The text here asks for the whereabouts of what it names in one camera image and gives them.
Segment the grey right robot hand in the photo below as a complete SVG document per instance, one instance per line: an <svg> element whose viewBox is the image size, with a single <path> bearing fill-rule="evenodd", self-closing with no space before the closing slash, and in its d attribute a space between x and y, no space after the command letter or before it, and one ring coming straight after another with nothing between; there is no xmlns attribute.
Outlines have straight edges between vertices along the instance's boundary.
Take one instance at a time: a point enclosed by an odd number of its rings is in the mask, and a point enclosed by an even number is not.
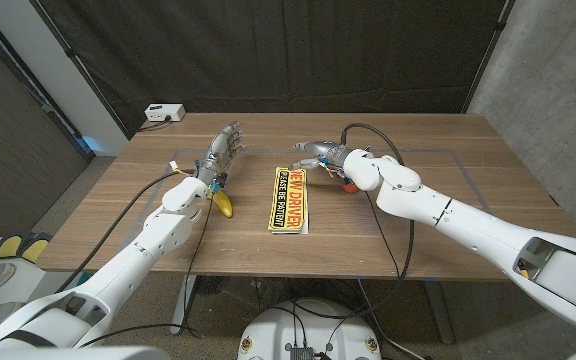
<svg viewBox="0 0 576 360"><path fill-rule="evenodd" d="M289 167L290 170L323 168L338 173L343 169L345 159L351 153L345 145L331 141L299 142L295 148L306 152L309 158L293 163Z"/></svg>

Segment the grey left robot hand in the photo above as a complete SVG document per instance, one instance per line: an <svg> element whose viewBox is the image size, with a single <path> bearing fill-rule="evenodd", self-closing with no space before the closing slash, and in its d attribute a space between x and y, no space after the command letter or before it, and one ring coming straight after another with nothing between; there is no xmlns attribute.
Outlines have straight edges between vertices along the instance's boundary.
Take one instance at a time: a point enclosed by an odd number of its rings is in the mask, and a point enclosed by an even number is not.
<svg viewBox="0 0 576 360"><path fill-rule="evenodd" d="M226 173L234 157L245 149L241 144L242 140L242 130L238 121L232 122L218 132L207 149L196 178L207 186L216 182Z"/></svg>

